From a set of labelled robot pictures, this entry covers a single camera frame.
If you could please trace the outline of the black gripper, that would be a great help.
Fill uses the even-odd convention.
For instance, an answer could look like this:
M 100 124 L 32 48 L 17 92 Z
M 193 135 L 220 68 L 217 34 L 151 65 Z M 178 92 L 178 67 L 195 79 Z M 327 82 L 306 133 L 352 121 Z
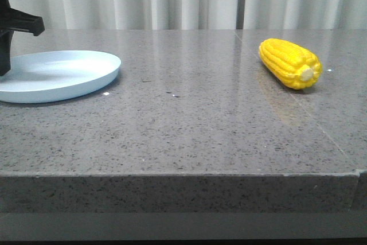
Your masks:
M 1 0 L 0 75 L 11 70 L 10 50 L 13 31 L 39 36 L 44 30 L 42 17 L 11 8 L 9 0 Z

